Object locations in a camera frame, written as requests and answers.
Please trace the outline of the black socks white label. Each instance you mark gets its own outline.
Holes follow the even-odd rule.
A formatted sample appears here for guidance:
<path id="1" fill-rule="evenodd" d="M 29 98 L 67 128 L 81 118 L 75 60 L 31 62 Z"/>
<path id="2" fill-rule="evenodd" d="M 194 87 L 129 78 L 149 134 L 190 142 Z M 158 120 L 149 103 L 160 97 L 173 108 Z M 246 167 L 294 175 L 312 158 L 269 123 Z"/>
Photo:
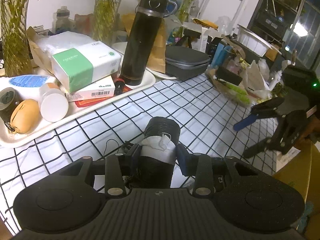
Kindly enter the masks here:
<path id="1" fill-rule="evenodd" d="M 176 146 L 181 129 L 177 122 L 161 116 L 149 120 L 135 178 L 137 186 L 145 189 L 167 189 L 171 185 L 176 163 Z"/>

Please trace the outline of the wicker tray with snacks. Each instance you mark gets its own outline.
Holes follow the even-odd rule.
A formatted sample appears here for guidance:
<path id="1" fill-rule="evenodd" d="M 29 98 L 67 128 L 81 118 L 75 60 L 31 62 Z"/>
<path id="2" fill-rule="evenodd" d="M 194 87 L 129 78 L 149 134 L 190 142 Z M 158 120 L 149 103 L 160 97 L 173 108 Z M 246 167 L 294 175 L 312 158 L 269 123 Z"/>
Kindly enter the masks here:
<path id="1" fill-rule="evenodd" d="M 207 68 L 205 74 L 215 88 L 229 100 L 245 108 L 251 107 L 252 97 L 244 89 L 242 78 L 238 74 L 224 67 Z"/>

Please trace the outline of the brown cardboard box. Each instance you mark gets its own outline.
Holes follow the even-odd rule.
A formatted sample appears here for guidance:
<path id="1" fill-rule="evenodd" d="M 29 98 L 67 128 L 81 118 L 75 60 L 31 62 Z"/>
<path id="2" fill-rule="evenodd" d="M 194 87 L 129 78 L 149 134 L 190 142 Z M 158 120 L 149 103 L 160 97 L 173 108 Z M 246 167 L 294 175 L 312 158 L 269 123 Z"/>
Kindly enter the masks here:
<path id="1" fill-rule="evenodd" d="M 274 178 L 296 189 L 305 202 L 297 230 L 306 239 L 319 239 L 319 150 L 312 142 L 281 168 Z"/>

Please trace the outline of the white paper bowl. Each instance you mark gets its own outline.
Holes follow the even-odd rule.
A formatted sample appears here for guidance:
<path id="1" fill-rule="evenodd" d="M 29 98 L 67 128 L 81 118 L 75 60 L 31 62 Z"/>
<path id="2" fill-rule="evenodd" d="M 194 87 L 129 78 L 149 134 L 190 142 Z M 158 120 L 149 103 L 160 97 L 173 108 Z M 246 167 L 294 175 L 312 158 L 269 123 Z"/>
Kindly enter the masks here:
<path id="1" fill-rule="evenodd" d="M 242 25 L 238 25 L 238 29 L 236 41 L 258 56 L 263 57 L 272 48 L 271 44 Z"/>

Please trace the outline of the pink white flat box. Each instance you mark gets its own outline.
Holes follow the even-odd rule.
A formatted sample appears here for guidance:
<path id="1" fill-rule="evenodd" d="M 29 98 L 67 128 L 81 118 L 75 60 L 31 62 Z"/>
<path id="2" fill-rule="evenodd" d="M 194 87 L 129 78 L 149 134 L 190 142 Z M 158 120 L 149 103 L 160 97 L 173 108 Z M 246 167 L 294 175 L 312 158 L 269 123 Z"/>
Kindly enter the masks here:
<path id="1" fill-rule="evenodd" d="M 107 76 L 76 92 L 69 93 L 64 87 L 61 87 L 61 90 L 64 92 L 69 102 L 75 102 L 81 100 L 113 97 L 115 85 L 112 76 Z"/>

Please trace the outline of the white cylindrical jar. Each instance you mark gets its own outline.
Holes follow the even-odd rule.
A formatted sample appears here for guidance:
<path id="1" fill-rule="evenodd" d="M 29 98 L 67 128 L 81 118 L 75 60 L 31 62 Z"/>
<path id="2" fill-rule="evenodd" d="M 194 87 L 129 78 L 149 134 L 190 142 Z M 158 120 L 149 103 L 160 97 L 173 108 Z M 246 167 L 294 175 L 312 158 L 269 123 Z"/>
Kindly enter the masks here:
<path id="1" fill-rule="evenodd" d="M 46 121 L 57 122 L 66 116 L 69 102 L 55 83 L 45 83 L 40 87 L 39 108 Z"/>

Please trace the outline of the dark grey zip case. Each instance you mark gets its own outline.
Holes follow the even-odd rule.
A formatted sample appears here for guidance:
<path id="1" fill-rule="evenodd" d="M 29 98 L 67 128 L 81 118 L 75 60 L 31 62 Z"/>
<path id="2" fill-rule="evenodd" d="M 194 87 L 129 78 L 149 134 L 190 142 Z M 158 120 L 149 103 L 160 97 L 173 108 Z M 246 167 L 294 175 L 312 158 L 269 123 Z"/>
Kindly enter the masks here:
<path id="1" fill-rule="evenodd" d="M 210 57 L 201 51 L 187 47 L 167 46 L 165 50 L 165 73 L 181 81 L 204 73 Z"/>

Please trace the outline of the tan round coin pouch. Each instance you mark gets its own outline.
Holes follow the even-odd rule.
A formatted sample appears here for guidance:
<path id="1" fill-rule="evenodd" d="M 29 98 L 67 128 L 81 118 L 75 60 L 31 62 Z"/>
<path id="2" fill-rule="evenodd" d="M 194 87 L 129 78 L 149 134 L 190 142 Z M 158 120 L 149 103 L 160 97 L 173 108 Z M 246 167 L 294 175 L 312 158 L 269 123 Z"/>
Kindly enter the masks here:
<path id="1" fill-rule="evenodd" d="M 33 99 L 27 99 L 22 101 L 13 111 L 10 125 L 14 133 L 27 134 L 38 125 L 40 118 L 38 102 Z"/>

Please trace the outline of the green white tissue box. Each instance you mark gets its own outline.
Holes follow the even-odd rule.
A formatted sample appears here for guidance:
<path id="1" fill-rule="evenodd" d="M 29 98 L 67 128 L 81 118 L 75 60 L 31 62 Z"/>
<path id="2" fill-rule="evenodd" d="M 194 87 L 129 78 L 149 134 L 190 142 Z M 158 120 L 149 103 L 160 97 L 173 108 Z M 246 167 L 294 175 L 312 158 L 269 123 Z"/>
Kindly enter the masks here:
<path id="1" fill-rule="evenodd" d="M 120 62 L 118 52 L 95 41 L 54 54 L 52 70 L 67 92 L 73 93 L 116 73 Z"/>

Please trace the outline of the white plastic tray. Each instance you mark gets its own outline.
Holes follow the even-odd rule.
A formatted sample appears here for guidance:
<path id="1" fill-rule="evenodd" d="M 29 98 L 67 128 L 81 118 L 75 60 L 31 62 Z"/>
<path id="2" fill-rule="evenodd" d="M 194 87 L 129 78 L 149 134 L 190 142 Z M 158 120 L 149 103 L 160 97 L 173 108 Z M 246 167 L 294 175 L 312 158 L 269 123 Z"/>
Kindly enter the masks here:
<path id="1" fill-rule="evenodd" d="M 137 86 L 129 86 L 129 90 L 127 92 L 124 92 L 118 96 L 113 96 L 111 98 L 107 98 L 106 100 L 95 103 L 93 105 L 87 106 L 87 107 L 78 107 L 75 102 L 69 103 L 69 110 L 62 120 L 57 122 L 48 122 L 44 119 L 41 119 L 38 126 L 30 133 L 28 134 L 13 134 L 9 132 L 9 130 L 5 127 L 5 124 L 1 120 L 1 146 L 3 147 L 9 147 L 9 148 L 16 148 L 21 147 L 34 139 L 50 132 L 51 130 L 58 128 L 76 118 L 79 118 L 83 115 L 86 115 L 96 109 L 99 109 L 101 107 L 104 107 L 106 105 L 111 104 L 112 102 L 118 101 L 120 99 L 125 98 L 126 96 L 135 94 L 137 92 L 140 92 L 144 89 L 150 88 L 156 83 L 156 78 L 154 75 L 146 70 L 144 72 L 143 80 L 140 85 Z"/>

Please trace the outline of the blue white tube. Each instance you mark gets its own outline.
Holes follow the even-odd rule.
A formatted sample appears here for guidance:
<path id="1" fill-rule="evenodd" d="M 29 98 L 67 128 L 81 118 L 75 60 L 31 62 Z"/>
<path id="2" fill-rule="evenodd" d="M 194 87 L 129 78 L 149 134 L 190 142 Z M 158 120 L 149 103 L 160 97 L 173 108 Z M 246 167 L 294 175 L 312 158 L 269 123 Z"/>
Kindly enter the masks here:
<path id="1" fill-rule="evenodd" d="M 20 75 L 15 77 L 1 77 L 0 88 L 13 88 L 22 100 L 40 99 L 40 88 L 45 83 L 57 84 L 57 79 L 50 75 Z"/>

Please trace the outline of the middle glass vase bamboo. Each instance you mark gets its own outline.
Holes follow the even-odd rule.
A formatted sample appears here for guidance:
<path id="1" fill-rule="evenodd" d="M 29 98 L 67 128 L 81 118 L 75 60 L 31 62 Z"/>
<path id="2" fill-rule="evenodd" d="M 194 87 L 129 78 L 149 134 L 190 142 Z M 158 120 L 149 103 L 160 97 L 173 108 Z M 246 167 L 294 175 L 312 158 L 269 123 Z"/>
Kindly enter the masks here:
<path id="1" fill-rule="evenodd" d="M 121 0 L 95 0 L 92 37 L 111 44 Z"/>

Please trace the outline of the glass vase bamboo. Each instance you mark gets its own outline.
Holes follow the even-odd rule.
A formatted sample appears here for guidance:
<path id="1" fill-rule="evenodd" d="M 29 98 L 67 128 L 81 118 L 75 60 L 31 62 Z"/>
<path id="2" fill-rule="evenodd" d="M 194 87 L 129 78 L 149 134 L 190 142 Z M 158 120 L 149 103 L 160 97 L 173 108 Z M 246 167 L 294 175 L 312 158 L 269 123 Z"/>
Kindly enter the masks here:
<path id="1" fill-rule="evenodd" d="M 121 0 L 95 0 L 92 37 L 111 44 Z"/>
<path id="2" fill-rule="evenodd" d="M 1 35 L 5 75 L 31 74 L 27 38 L 29 0 L 1 0 Z"/>

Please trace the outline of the black thermos bottle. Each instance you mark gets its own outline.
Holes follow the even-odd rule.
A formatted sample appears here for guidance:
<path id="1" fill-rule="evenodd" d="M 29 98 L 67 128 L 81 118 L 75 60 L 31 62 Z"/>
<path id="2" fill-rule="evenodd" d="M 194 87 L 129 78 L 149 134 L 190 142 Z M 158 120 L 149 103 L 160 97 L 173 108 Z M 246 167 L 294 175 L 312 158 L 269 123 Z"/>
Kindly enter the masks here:
<path id="1" fill-rule="evenodd" d="M 120 77 L 128 86 L 140 85 L 168 0 L 140 0 L 127 42 Z"/>

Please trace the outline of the left glass vase bamboo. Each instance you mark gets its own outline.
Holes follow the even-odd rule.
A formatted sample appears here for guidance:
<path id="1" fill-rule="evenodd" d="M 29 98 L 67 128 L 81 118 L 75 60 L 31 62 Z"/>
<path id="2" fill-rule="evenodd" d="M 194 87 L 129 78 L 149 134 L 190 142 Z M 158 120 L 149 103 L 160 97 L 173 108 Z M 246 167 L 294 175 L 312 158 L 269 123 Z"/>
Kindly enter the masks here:
<path id="1" fill-rule="evenodd" d="M 27 38 L 29 0 L 1 0 L 1 35 L 5 75 L 31 74 Z"/>

